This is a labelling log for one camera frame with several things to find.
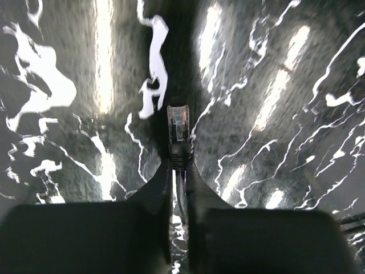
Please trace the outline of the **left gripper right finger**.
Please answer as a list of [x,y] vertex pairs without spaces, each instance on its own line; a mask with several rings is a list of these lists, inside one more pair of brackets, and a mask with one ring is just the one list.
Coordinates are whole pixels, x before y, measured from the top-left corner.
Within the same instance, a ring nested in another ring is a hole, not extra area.
[[186,168],[191,273],[355,273],[338,223],[321,211],[236,209]]

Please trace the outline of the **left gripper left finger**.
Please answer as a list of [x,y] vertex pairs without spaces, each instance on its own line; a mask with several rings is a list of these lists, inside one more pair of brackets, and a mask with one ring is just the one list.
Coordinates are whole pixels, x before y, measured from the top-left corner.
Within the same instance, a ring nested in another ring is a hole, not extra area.
[[167,273],[171,167],[124,202],[18,205],[1,221],[2,273]]

